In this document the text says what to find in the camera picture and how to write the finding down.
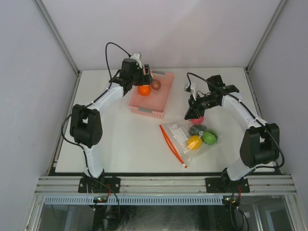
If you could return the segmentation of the fake peach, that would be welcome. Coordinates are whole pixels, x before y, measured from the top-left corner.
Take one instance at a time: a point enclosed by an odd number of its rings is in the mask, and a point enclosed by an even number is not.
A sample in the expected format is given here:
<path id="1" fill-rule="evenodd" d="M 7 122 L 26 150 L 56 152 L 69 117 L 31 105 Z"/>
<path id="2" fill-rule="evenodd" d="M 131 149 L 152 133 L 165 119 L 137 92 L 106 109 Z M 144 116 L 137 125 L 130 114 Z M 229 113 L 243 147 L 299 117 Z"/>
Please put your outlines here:
<path id="1" fill-rule="evenodd" d="M 143 74 L 148 77 L 153 77 L 152 71 L 149 68 L 144 68 Z"/>

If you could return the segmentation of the fake orange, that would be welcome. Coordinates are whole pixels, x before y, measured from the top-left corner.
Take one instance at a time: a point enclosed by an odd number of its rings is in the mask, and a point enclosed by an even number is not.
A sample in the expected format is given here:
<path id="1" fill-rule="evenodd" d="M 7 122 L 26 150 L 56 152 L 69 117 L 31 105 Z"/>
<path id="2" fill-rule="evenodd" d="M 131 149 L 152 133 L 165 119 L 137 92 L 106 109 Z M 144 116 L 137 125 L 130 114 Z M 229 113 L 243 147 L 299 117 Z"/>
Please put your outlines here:
<path id="1" fill-rule="evenodd" d="M 141 96 L 148 96 L 151 93 L 150 85 L 138 86 L 138 94 Z"/>

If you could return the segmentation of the fake brown pink fruit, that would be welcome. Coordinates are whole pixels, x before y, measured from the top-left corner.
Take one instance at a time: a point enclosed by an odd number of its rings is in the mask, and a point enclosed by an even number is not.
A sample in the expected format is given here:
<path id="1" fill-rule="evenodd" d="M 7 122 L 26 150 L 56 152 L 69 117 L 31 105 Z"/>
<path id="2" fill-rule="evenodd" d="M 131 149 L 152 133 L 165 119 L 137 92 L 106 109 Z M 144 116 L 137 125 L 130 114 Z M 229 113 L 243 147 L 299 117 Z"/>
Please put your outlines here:
<path id="1" fill-rule="evenodd" d="M 159 80 L 157 79 L 154 79 L 152 82 L 151 82 L 151 87 L 154 89 L 154 90 L 159 90 L 161 88 L 161 83 Z"/>

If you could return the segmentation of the clear zip top bag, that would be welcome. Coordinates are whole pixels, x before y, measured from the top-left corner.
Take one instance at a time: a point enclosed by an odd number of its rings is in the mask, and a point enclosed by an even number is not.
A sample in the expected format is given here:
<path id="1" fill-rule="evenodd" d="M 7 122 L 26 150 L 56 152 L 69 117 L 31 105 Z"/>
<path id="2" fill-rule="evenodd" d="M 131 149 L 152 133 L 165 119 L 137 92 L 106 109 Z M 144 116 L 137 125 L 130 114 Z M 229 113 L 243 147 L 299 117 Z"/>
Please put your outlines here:
<path id="1" fill-rule="evenodd" d="M 221 135 L 204 124 L 204 119 L 181 120 L 159 125 L 170 151 L 184 168 L 190 161 L 212 146 L 218 145 Z"/>

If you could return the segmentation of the fake yellow lemon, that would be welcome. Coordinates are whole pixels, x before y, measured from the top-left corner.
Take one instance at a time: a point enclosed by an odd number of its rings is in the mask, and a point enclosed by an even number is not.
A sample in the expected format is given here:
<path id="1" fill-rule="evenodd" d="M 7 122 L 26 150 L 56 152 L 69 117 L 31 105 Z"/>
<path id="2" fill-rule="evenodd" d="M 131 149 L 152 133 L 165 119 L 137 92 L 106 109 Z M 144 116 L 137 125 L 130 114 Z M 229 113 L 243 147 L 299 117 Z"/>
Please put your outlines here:
<path id="1" fill-rule="evenodd" d="M 203 140 L 199 136 L 191 136 L 187 140 L 187 148 L 190 150 L 197 150 L 201 147 Z"/>

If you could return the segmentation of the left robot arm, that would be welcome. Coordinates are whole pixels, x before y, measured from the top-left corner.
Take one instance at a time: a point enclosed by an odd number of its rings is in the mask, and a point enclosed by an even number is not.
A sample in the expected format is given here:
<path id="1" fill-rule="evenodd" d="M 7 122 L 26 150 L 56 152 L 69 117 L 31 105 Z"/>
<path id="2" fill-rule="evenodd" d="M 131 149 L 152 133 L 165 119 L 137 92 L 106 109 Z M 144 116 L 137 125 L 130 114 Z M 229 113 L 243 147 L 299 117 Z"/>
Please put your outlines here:
<path id="1" fill-rule="evenodd" d="M 109 80 L 109 87 L 98 98 L 88 105 L 73 106 L 69 132 L 84 153 L 84 173 L 91 177 L 88 186 L 94 192 L 105 188 L 105 180 L 101 178 L 104 169 L 96 147 L 103 136 L 102 115 L 134 86 L 149 85 L 152 80 L 149 65 L 142 64 L 139 52 L 133 53 L 122 61 L 121 68 Z"/>

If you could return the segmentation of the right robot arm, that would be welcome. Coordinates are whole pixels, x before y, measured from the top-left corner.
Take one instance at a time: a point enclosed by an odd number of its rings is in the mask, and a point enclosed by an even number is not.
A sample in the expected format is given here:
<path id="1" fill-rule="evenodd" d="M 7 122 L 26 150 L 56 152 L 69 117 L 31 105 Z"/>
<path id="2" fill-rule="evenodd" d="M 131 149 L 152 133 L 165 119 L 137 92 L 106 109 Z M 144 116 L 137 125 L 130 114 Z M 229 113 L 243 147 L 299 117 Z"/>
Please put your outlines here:
<path id="1" fill-rule="evenodd" d="M 209 92 L 198 95 L 191 91 L 189 109 L 185 120 L 201 118 L 207 109 L 221 106 L 226 109 L 244 132 L 240 157 L 225 168 L 219 178 L 207 178 L 207 193 L 232 193 L 250 191 L 247 176 L 258 168 L 270 168 L 269 163 L 284 158 L 279 146 L 280 129 L 253 113 L 245 104 L 234 85 L 223 83 L 220 75 L 205 80 Z"/>

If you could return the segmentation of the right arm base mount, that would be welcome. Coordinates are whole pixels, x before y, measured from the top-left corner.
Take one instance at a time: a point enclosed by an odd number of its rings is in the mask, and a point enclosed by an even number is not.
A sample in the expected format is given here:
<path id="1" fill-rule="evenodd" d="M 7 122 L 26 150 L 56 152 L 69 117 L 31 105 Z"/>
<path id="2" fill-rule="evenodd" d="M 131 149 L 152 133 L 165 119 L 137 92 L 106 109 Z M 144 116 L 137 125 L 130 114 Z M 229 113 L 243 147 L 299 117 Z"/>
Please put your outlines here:
<path id="1" fill-rule="evenodd" d="M 236 193 L 239 189 L 242 193 L 250 192 L 248 179 L 223 183 L 221 178 L 205 178 L 205 186 L 207 193 L 232 193 L 234 189 Z"/>

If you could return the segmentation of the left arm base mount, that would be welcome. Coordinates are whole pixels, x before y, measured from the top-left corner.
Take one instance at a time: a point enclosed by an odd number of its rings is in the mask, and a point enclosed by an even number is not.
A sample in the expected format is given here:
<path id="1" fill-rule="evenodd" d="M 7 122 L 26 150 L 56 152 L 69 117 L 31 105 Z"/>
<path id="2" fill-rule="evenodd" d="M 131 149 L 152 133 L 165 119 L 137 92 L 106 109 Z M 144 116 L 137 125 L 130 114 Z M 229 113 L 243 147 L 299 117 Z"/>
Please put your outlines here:
<path id="1" fill-rule="evenodd" d="M 83 176 L 79 181 L 79 193 L 119 193 L 121 179 L 118 177 L 94 179 L 88 176 Z"/>

